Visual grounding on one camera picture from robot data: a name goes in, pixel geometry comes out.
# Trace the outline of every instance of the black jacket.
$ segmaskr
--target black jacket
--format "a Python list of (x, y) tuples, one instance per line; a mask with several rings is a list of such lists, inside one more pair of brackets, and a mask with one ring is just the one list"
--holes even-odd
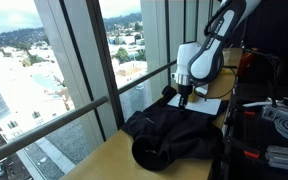
[(228, 101), (221, 102), (217, 115), (191, 110), (180, 111), (167, 102), (176, 90), (167, 86), (163, 98), (135, 112), (122, 127), (134, 139), (132, 153), (143, 168), (158, 171), (175, 159), (211, 159), (222, 151), (222, 132), (211, 122), (223, 112)]

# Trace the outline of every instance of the balcony railing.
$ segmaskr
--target balcony railing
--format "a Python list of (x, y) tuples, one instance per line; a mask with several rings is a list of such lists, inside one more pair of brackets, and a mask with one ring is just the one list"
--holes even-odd
[[(144, 82), (145, 80), (155, 76), (156, 74), (168, 69), (169, 67), (173, 66), (176, 63), (176, 60), (160, 67), (159, 69), (156, 69), (155, 71), (148, 73), (133, 82), (121, 87), (118, 90), (119, 94), (122, 94), (123, 92), (133, 88), (137, 84)], [(28, 146), (31, 143), (34, 143), (36, 140), (46, 136), (47, 134), (63, 127), (64, 125), (74, 121), (75, 119), (81, 117), (82, 115), (96, 109), (97, 107), (103, 105), (104, 103), (108, 102), (109, 98), (106, 96), (103, 96), (81, 108), (77, 108), (74, 110), (69, 111), (66, 114), (63, 114), (54, 120), (45, 123), (44, 125), (27, 132), (21, 136), (19, 136), (17, 139), (3, 145), (0, 147), (0, 160), (17, 152), (18, 150)]]

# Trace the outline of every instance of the sky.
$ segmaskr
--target sky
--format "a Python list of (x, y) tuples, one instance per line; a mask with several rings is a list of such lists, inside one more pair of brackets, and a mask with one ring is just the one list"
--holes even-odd
[[(104, 18), (140, 12), (140, 0), (100, 0)], [(42, 27), (34, 0), (0, 0), (0, 33)]]

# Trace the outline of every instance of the black cable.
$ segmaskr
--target black cable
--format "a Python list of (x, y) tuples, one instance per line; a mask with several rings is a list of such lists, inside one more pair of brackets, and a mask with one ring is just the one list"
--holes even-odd
[(236, 67), (235, 67), (235, 66), (224, 66), (224, 68), (230, 69), (230, 70), (232, 71), (232, 73), (234, 74), (234, 77), (235, 77), (234, 83), (233, 83), (233, 87), (232, 87), (228, 92), (226, 92), (225, 94), (220, 95), (220, 96), (208, 97), (208, 96), (206, 96), (206, 95), (204, 95), (204, 94), (201, 94), (201, 93), (196, 92), (196, 88), (200, 87), (200, 86), (196, 86), (196, 87), (194, 88), (194, 93), (195, 93), (197, 96), (199, 96), (199, 97), (204, 98), (205, 100), (207, 100), (207, 99), (219, 99), (219, 98), (222, 98), (222, 97), (226, 96), (226, 95), (229, 94), (230, 92), (232, 92), (233, 89), (235, 88), (236, 84), (237, 84), (237, 76), (236, 76), (235, 71), (233, 70), (233, 68), (236, 68)]
[(244, 52), (249, 52), (253, 53), (256, 55), (260, 55), (265, 57), (268, 62), (272, 65), (273, 67), (273, 87), (276, 88), (279, 84), (280, 78), (281, 78), (281, 72), (283, 70), (284, 62), (283, 59), (281, 59), (278, 56), (274, 56), (272, 54), (264, 54), (261, 52), (254, 51), (252, 49), (244, 49)]

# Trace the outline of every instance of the cloud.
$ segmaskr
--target cloud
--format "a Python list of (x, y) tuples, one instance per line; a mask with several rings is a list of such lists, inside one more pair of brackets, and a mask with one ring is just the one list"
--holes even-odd
[(0, 0), (0, 33), (42, 27), (33, 0)]

